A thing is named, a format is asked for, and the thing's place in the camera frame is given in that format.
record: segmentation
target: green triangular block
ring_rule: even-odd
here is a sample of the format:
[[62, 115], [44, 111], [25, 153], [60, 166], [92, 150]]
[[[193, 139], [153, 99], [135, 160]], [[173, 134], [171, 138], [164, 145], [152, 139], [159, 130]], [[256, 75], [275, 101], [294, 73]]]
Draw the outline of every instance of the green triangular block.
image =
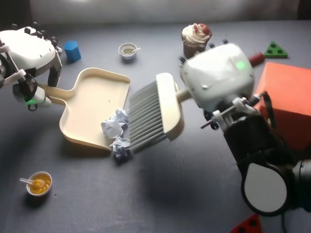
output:
[[264, 53], [265, 58], [287, 58], [287, 52], [276, 42], [272, 41]]

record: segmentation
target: small bowl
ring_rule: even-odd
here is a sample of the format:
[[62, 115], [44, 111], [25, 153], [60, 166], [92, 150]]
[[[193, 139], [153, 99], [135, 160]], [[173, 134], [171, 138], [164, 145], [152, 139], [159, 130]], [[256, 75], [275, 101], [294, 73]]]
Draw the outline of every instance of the small bowl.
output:
[[135, 52], [133, 52], [131, 54], [126, 54], [126, 53], [123, 52], [126, 49], [135, 50], [135, 49], [137, 49], [137, 46], [134, 45], [133, 43], [125, 43], [125, 44], [120, 45], [120, 47], [119, 47], [119, 54], [121, 55], [121, 57], [123, 59], [131, 60], [134, 57], [136, 57], [136, 52], [137, 51], [135, 51]]
[[40, 196], [43, 196], [43, 195], [47, 194], [47, 193], [51, 190], [51, 187], [52, 187], [52, 184], [53, 184], [53, 182], [52, 182], [52, 176], [51, 176], [49, 173], [45, 172], [45, 171], [36, 172], [35, 174], [32, 174], [31, 177], [29, 177], [28, 179], [29, 179], [29, 180], [33, 180], [34, 177], [36, 177], [37, 175], [41, 175], [41, 174], [47, 175], [47, 176], [50, 178], [50, 180], [51, 180], [50, 187], [48, 187], [48, 189], [45, 190], [43, 193], [34, 194], [34, 193], [32, 193], [32, 192], [30, 191], [29, 184], [26, 184], [26, 189], [27, 189], [28, 193], [29, 193], [30, 195], [32, 195], [32, 196], [40, 197]]

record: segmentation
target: dark table surface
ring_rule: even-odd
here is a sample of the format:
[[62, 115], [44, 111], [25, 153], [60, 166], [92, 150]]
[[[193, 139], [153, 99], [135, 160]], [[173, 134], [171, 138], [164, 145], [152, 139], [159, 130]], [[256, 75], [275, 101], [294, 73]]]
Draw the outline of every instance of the dark table surface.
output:
[[[47, 28], [63, 47], [76, 40], [82, 59], [66, 62], [60, 88], [71, 89], [78, 73], [98, 67], [126, 75], [129, 95], [168, 72], [179, 87], [181, 30], [186, 25], [58, 26]], [[289, 54], [272, 62], [311, 68], [311, 22], [265, 21], [210, 24], [211, 42], [224, 38], [246, 53], [264, 52], [274, 40]], [[142, 49], [132, 64], [121, 62], [125, 42]], [[255, 68], [256, 85], [264, 64]], [[47, 73], [38, 77], [47, 82]], [[0, 91], [0, 232], [4, 233], [228, 233], [251, 216], [241, 191], [241, 175], [220, 130], [205, 123], [194, 101], [183, 103], [185, 128], [173, 142], [163, 141], [116, 166], [102, 150], [67, 141], [59, 119], [64, 107], [29, 112], [12, 88]], [[53, 187], [35, 202], [20, 177], [47, 171]], [[260, 217], [265, 233], [281, 232], [280, 217]], [[288, 232], [311, 232], [311, 215], [302, 209], [286, 214]]]

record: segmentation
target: red block with holes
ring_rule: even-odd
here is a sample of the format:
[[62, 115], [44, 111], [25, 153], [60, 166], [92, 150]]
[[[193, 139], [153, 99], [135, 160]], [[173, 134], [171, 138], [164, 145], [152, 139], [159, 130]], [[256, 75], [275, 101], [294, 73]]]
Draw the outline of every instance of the red block with holes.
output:
[[[311, 143], [311, 70], [267, 63], [256, 93], [267, 91], [278, 131], [293, 149]], [[263, 100], [256, 108], [267, 119]]]
[[239, 226], [233, 228], [231, 233], [261, 233], [258, 215], [253, 215]]

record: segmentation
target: bowl of orange food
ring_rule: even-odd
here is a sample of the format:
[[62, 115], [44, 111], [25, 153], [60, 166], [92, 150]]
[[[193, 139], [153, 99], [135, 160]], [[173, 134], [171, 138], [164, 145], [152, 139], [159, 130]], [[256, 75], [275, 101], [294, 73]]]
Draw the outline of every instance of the bowl of orange food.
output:
[[29, 180], [33, 180], [35, 182], [42, 180], [44, 182], [43, 186], [40, 188], [38, 188], [37, 185], [26, 184], [28, 193], [33, 196], [43, 196], [51, 190], [52, 176], [45, 171], [36, 172], [29, 177]]

